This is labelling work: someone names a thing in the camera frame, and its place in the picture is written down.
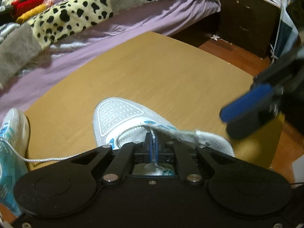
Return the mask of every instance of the white sneaker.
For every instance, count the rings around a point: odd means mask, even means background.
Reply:
[[[13,188],[16,181],[25,173],[27,167],[6,143],[25,156],[29,142],[29,124],[25,114],[14,108],[6,114],[0,127],[0,203],[9,208],[16,216],[21,213],[14,199]]]
[[[95,109],[93,127],[97,146],[109,144],[112,149],[120,149],[124,144],[133,141],[144,141],[147,132],[157,130],[190,146],[207,145],[220,152],[234,157],[234,152],[224,138],[201,131],[177,130],[166,119],[149,108],[122,98],[107,98]],[[140,169],[144,175],[171,175],[170,167],[149,164]]]

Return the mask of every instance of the dark brown cabinet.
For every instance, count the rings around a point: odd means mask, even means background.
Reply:
[[[221,0],[219,36],[265,57],[280,8],[265,0]]]

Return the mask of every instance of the bed sheet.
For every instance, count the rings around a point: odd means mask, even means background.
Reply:
[[[38,68],[13,78],[0,91],[0,121],[12,107],[27,110],[67,75],[116,45],[148,31],[170,36],[220,11],[220,5],[211,0],[160,0],[144,6],[132,13],[124,11],[43,51],[33,63],[40,64]]]

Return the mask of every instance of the purple bed sheet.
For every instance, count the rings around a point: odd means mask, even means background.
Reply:
[[[0,122],[9,109],[27,110],[67,75],[116,45],[148,31],[170,36],[219,11],[220,6],[211,0],[161,0],[83,31],[88,45],[55,59],[50,56],[48,62],[23,77],[13,78],[0,91]]]

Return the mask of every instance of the yellow fabric with black spots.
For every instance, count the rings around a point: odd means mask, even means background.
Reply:
[[[110,0],[66,0],[27,23],[42,49],[113,16]]]

